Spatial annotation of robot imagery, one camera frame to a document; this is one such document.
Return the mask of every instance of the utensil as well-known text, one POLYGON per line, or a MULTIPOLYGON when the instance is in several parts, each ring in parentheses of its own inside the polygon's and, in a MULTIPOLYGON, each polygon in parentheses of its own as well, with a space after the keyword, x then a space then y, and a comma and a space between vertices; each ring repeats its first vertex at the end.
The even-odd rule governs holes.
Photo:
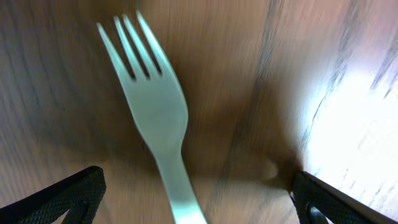
POLYGON ((181 86, 166 54, 141 13, 137 11, 137 18, 160 71, 156 68, 130 20, 126 15, 122 17, 149 76, 145 75, 132 51, 118 17, 114 17, 114 22, 135 79, 128 73, 99 23, 98 30, 118 74, 136 126, 155 157, 169 196, 174 220, 176 223, 206 223, 181 156, 182 141, 188 124, 187 103, 181 86))

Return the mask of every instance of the metal fork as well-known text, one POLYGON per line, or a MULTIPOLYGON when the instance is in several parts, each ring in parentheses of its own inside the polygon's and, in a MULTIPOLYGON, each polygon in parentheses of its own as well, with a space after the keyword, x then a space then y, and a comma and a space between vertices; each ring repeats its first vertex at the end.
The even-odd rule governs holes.
POLYGON ((141 13, 137 18, 160 67, 154 62, 142 44, 126 15, 124 25, 148 71, 146 77, 124 33, 118 17, 114 18, 119 37, 135 74, 131 78, 116 49, 101 24, 99 33, 118 74, 136 126, 155 157, 157 167, 166 188, 176 223, 206 223, 185 170, 181 146, 188 124, 187 103, 181 86, 167 56, 156 40, 141 13))

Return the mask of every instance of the fork head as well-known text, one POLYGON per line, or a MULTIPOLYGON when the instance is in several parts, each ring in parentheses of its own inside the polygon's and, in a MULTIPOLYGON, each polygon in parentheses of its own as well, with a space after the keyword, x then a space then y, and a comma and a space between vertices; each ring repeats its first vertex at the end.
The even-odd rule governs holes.
POLYGON ((180 152, 188 124, 188 109, 174 69, 139 12, 137 12, 139 24, 160 71, 156 68, 128 17, 123 15, 122 18, 146 67, 148 77, 130 46, 119 18, 114 18, 116 29, 135 79, 131 78, 102 25, 98 23, 97 26, 118 74, 135 124, 154 155, 180 152))

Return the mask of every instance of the fork handle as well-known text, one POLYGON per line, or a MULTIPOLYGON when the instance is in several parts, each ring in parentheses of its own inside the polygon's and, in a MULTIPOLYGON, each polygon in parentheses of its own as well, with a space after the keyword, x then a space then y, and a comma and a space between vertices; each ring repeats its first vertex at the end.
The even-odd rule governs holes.
POLYGON ((176 224, 206 224, 185 170, 181 153, 156 156, 155 159, 176 224))

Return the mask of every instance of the brown wooden surface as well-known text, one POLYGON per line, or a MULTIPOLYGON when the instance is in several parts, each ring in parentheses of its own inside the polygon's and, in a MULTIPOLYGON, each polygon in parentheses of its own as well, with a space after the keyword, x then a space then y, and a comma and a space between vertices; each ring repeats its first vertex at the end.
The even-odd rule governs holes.
MULTIPOLYGON (((209 223, 297 223, 284 187, 301 167, 398 221, 398 1, 139 9, 187 99, 183 158, 209 223)), ((121 50, 113 16, 135 10, 0 2, 0 207, 97 165, 108 188, 95 223, 172 223, 95 26, 121 50)))

